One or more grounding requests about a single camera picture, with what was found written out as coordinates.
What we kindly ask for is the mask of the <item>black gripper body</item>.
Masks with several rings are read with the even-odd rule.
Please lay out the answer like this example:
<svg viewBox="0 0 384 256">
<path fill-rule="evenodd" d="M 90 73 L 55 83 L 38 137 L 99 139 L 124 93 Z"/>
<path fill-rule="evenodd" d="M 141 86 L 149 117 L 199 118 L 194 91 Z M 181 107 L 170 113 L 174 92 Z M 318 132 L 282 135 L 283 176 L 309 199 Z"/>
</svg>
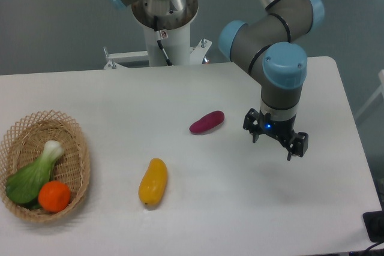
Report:
<svg viewBox="0 0 384 256">
<path fill-rule="evenodd" d="M 257 120 L 257 134 L 265 134 L 281 144 L 292 144 L 295 138 L 295 132 L 293 130 L 295 118 L 296 115 L 288 120 L 277 121 L 273 120 L 269 113 L 264 114 L 260 111 L 259 119 Z"/>
</svg>

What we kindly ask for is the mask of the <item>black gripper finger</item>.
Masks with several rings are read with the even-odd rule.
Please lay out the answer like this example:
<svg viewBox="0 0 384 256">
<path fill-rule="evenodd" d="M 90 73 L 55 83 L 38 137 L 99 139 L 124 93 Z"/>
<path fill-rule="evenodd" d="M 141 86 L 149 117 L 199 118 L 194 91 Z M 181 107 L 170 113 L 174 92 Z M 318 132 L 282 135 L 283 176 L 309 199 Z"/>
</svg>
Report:
<svg viewBox="0 0 384 256">
<path fill-rule="evenodd" d="M 250 133 L 253 143 L 259 139 L 262 129 L 259 125 L 259 113 L 255 109 L 251 108 L 245 115 L 243 129 Z"/>
<path fill-rule="evenodd" d="M 308 149 L 309 135 L 306 132 L 292 131 L 280 143 L 287 150 L 287 160 L 293 156 L 303 157 Z"/>
</svg>

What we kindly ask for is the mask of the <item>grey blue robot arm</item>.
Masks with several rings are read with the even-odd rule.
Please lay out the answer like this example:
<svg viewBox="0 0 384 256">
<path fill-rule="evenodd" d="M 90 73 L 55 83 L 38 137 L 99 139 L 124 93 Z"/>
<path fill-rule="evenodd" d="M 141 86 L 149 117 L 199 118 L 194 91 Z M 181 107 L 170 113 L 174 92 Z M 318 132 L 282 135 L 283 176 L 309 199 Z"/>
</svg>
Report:
<svg viewBox="0 0 384 256">
<path fill-rule="evenodd" d="M 197 0 L 110 0 L 118 9 L 131 7 L 145 33 L 149 64 L 189 65 L 190 25 Z M 255 79 L 261 87 L 260 108 L 251 109 L 243 127 L 257 140 L 264 134 L 286 148 L 288 156 L 304 156 L 308 135 L 293 129 L 307 54 L 295 40 L 324 19 L 321 0 L 260 0 L 266 16 L 249 25 L 228 23 L 218 39 L 222 54 Z"/>
</svg>

